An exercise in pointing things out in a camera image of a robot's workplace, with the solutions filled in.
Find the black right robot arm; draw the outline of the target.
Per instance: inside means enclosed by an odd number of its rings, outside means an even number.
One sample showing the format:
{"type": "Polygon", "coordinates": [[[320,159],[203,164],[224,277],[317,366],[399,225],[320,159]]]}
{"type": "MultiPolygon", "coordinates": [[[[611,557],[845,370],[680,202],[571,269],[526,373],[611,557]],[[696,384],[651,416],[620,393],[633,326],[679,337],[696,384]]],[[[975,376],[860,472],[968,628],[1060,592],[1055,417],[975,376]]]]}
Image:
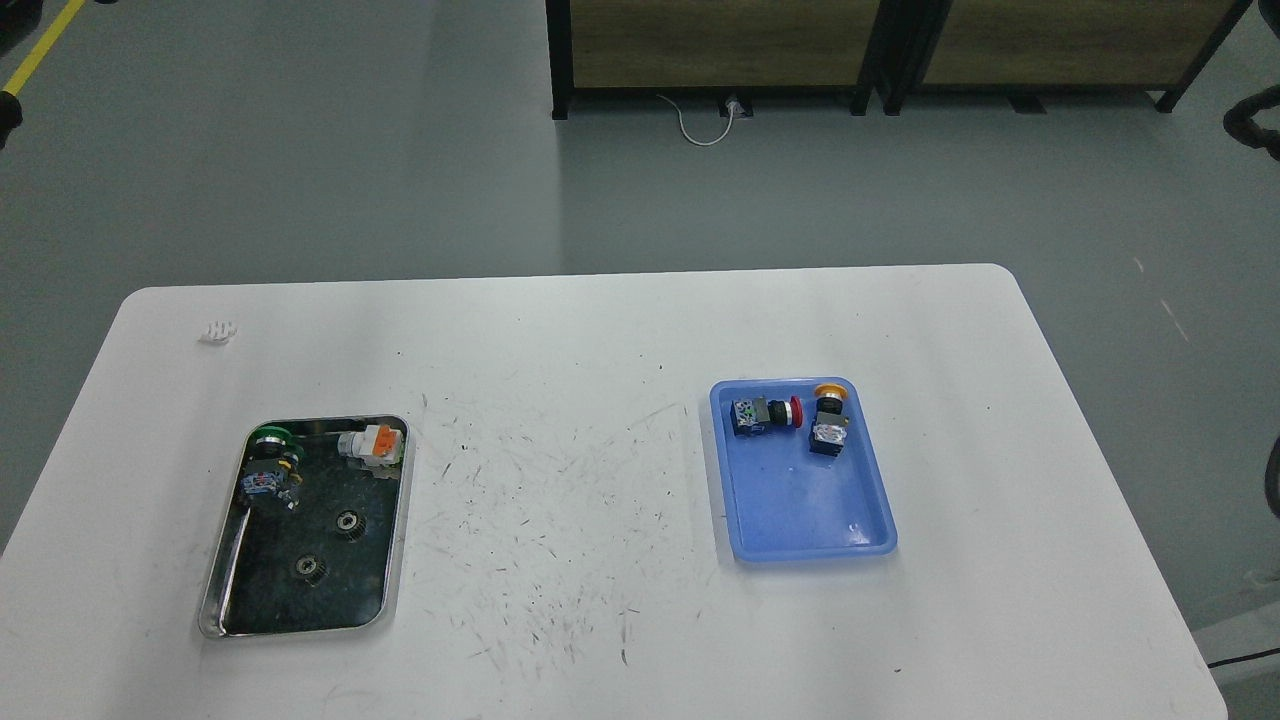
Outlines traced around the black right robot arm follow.
{"type": "Polygon", "coordinates": [[[1279,161],[1279,132],[1262,127],[1256,117],[1279,105],[1279,85],[1240,100],[1222,117],[1222,128],[1230,138],[1248,149],[1265,150],[1279,161]]]}

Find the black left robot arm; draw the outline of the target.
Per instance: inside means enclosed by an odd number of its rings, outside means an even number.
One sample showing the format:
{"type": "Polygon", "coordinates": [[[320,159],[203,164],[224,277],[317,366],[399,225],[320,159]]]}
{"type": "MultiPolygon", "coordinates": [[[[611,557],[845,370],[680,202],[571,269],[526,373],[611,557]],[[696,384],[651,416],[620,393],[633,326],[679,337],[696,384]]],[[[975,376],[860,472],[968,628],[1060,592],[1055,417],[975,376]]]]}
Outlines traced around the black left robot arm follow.
{"type": "Polygon", "coordinates": [[[0,92],[0,149],[6,147],[8,140],[14,129],[22,126],[24,119],[20,100],[8,91],[0,92]]]}

